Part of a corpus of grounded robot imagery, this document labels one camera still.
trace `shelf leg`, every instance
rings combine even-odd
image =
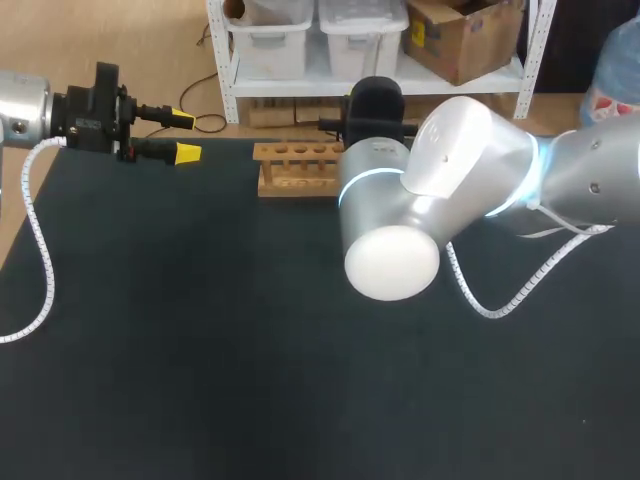
[[[238,68],[238,59],[233,62],[229,50],[229,32],[224,24],[222,4],[224,0],[207,0],[207,13],[209,15],[209,28],[211,30],[211,43],[218,68],[218,80],[220,81],[220,93],[224,104],[224,115],[227,123],[240,123],[238,116],[238,101],[232,92],[232,85]]]
[[[537,8],[531,7],[532,12],[537,10],[535,27],[530,35],[529,48],[527,51],[527,61],[524,66],[524,78],[520,86],[520,94],[516,103],[516,110],[513,114],[515,119],[527,118],[529,107],[533,99],[533,92],[536,87],[540,65],[544,55],[544,49],[549,37],[551,21],[556,9],[557,0],[540,0]]]

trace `cardboard box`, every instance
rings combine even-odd
[[[461,7],[409,0],[405,52],[453,85],[511,62],[526,0],[473,0]]]
[[[222,11],[227,18],[242,18],[244,10],[243,0],[224,0],[222,4]]]

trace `metal shelf frame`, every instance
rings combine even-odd
[[[218,67],[220,91],[228,123],[239,123],[238,98],[242,97],[322,97],[349,93],[353,82],[333,79],[328,51],[310,40],[315,54],[308,60],[307,73],[301,80],[255,80],[251,65],[243,63],[237,52],[231,53],[229,31],[224,22],[224,0],[207,0],[211,42]],[[514,57],[510,65],[459,87],[442,80],[411,58],[401,54],[396,80],[405,95],[471,94],[517,92],[513,118],[527,117],[549,36],[557,0],[529,0],[527,58],[523,65]]]

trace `white robotic arm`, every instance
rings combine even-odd
[[[639,131],[640,116],[629,115],[534,137],[456,97],[427,118],[411,151],[391,138],[353,144],[340,196],[350,282],[379,300],[416,295],[435,278],[439,252],[451,256],[451,240],[482,217],[529,237],[637,223]]]
[[[199,146],[131,138],[130,128],[136,117],[159,122],[163,127],[195,126],[193,116],[167,105],[160,108],[138,106],[136,99],[127,94],[126,87],[118,85],[116,65],[99,63],[92,88],[70,86],[66,94],[52,93],[44,78],[0,71],[0,186],[3,147],[31,148],[22,169],[22,196],[42,256],[47,288],[38,316],[22,330],[0,336],[0,343],[14,342],[31,334],[47,318],[54,301],[53,265],[29,191],[31,166],[40,151],[48,146],[68,146],[114,153],[125,162],[135,162],[142,156],[169,165],[200,159]]]

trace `dark table surface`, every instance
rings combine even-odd
[[[640,230],[591,240],[506,321],[443,263],[377,303],[342,269],[334,201],[260,201],[248,141],[200,165],[59,155],[37,201],[55,307],[0,346],[0,477],[637,479]],[[456,239],[500,306],[565,237]],[[44,295],[23,226],[0,333]]]

